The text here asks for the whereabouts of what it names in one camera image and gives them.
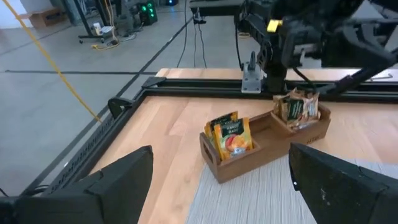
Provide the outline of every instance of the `cardboard box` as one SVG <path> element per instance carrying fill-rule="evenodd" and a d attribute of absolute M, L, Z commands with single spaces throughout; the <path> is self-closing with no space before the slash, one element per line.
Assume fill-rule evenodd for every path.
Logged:
<path fill-rule="evenodd" d="M 325 137 L 330 124 L 330 110 L 319 104 L 320 120 L 306 128 L 292 131 L 272 112 L 250 119 L 254 149 L 232 159 L 221 161 L 205 133 L 200 133 L 202 157 L 219 183 L 226 182 L 289 153 L 290 143 L 311 144 Z"/>
<path fill-rule="evenodd" d="M 40 12 L 30 12 L 19 15 L 21 19 L 29 19 L 35 28 L 48 27 L 65 20 L 66 16 L 61 9 L 53 8 Z"/>

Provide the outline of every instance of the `wooden compartment box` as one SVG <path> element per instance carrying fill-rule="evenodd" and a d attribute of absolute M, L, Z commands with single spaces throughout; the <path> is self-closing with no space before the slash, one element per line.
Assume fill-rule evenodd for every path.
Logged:
<path fill-rule="evenodd" d="M 319 122 L 298 131 L 288 128 L 273 113 L 267 112 L 249 121 L 253 140 L 253 150 L 232 159 L 221 161 L 205 133 L 200 133 L 201 154 L 219 183 L 263 166 L 287 155 L 291 142 L 310 144 L 324 138 L 330 124 L 330 110 L 319 104 Z"/>

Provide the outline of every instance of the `yellow label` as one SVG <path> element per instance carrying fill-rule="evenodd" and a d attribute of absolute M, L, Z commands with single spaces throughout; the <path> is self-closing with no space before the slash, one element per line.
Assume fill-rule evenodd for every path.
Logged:
<path fill-rule="evenodd" d="M 282 20 L 271 19 L 267 26 L 267 32 L 276 32 L 279 26 L 283 24 Z"/>

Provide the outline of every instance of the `gray fabric mat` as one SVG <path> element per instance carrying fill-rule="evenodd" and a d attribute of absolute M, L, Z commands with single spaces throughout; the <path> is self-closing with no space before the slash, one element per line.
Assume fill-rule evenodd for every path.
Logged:
<path fill-rule="evenodd" d="M 398 166 L 349 161 L 398 179 Z M 288 157 L 219 184 L 205 165 L 186 224 L 312 224 L 310 210 L 292 186 Z"/>

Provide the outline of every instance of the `orange tea packet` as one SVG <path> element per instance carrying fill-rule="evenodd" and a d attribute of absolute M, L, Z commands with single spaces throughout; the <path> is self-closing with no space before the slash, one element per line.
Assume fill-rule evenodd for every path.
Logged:
<path fill-rule="evenodd" d="M 206 123 L 205 134 L 206 134 L 207 138 L 210 140 L 210 142 L 213 144 L 214 147 L 217 147 L 217 145 L 214 143 L 214 125 L 220 124 L 220 123 L 225 123 L 228 121 L 235 121 L 235 120 L 237 120 L 237 118 L 238 118 L 238 112 L 234 111 L 232 113 L 212 119 L 211 121 Z"/>
<path fill-rule="evenodd" d="M 249 118 L 216 124 L 214 135 L 222 161 L 253 149 Z"/>

